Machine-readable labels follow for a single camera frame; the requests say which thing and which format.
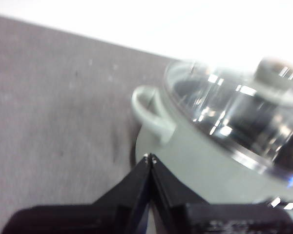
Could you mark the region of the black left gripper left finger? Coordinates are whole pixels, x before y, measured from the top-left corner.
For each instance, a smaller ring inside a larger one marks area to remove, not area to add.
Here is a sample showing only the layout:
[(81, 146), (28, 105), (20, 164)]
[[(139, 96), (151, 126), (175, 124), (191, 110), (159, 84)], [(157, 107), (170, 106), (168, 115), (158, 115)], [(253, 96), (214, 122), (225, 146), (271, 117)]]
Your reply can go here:
[(147, 229), (150, 155), (93, 203), (34, 206), (15, 212), (4, 234), (144, 234)]

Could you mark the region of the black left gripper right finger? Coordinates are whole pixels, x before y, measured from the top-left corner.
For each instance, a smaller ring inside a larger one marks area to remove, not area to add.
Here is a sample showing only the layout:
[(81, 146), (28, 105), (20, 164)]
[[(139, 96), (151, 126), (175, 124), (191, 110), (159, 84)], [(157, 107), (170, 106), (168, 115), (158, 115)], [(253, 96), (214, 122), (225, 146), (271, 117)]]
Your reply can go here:
[(293, 220), (267, 204), (212, 204), (150, 155), (152, 199), (170, 234), (293, 234)]

